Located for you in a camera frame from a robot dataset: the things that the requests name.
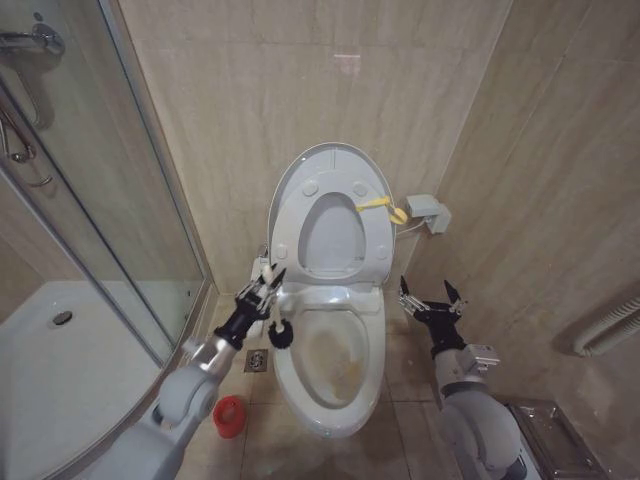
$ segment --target stain in toilet bowl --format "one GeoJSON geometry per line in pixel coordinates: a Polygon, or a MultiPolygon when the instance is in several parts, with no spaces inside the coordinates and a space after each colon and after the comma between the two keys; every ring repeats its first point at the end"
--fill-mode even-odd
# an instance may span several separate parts
{"type": "Polygon", "coordinates": [[[313,383],[329,387],[330,396],[340,403],[356,396],[362,379],[362,359],[352,359],[344,340],[331,331],[319,331],[308,339],[307,352],[313,383]]]}

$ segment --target electrical outlet box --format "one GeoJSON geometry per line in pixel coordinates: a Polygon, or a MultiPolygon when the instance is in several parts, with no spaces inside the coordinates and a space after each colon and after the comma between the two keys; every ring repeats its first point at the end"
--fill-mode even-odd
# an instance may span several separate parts
{"type": "Polygon", "coordinates": [[[410,217],[424,217],[429,231],[433,234],[444,233],[451,221],[449,209],[433,195],[409,195],[407,209],[410,217]]]}
{"type": "Polygon", "coordinates": [[[440,213],[440,202],[433,195],[409,195],[407,197],[407,207],[409,207],[409,216],[430,217],[440,213]]]}

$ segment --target red cup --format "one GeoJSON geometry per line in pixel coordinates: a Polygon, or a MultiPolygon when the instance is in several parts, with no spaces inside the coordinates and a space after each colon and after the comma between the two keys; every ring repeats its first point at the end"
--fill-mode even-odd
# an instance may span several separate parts
{"type": "Polygon", "coordinates": [[[222,438],[233,438],[244,430],[247,409],[242,399],[236,395],[224,397],[213,409],[213,423],[222,438]]]}

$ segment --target shower drain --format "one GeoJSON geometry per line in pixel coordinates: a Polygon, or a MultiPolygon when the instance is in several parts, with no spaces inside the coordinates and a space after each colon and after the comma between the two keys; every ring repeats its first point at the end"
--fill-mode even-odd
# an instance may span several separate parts
{"type": "Polygon", "coordinates": [[[266,372],[269,351],[264,349],[247,350],[247,359],[244,363],[244,371],[249,373],[266,372]]]}
{"type": "Polygon", "coordinates": [[[53,320],[51,320],[51,322],[56,327],[61,327],[61,326],[65,325],[67,322],[69,322],[69,320],[71,320],[72,318],[73,318],[73,313],[71,311],[67,310],[65,312],[60,312],[58,315],[53,317],[53,320]]]}

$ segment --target toilet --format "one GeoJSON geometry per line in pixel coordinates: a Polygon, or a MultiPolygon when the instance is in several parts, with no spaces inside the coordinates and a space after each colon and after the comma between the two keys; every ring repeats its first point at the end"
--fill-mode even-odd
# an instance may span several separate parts
{"type": "Polygon", "coordinates": [[[381,286],[395,229],[385,207],[356,205],[391,192],[361,150],[317,145],[282,176],[269,210],[271,263],[286,268],[280,315],[292,345],[274,353],[276,377],[297,418],[325,437],[357,432],[376,406],[385,359],[381,286]]]}

